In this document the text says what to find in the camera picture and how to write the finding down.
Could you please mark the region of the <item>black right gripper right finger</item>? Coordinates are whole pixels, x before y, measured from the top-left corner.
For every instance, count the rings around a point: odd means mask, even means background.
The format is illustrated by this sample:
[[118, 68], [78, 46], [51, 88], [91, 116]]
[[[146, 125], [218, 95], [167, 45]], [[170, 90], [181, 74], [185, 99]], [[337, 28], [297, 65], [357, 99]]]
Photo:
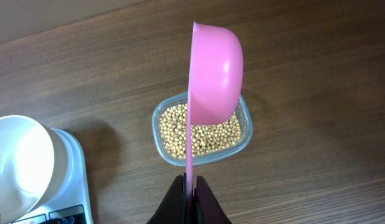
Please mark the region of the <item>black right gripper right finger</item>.
[[232, 224], [203, 176], [197, 176], [194, 189], [194, 223]]

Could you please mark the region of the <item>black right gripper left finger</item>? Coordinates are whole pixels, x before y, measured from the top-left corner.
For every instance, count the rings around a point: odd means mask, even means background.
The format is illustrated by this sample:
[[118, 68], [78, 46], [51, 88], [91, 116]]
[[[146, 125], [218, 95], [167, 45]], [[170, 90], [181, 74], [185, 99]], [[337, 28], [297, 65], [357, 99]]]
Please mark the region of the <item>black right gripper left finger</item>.
[[174, 178], [166, 195], [147, 224], [185, 224], [187, 207], [186, 174]]

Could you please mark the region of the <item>pink plastic scoop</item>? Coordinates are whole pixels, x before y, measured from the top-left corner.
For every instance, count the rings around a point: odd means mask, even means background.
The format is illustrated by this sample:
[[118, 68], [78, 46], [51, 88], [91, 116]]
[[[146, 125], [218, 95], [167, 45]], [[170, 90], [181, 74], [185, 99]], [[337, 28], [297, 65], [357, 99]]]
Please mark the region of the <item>pink plastic scoop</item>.
[[242, 89], [244, 58], [229, 29], [193, 23], [186, 118], [186, 193], [193, 197], [192, 125], [217, 125], [235, 111]]

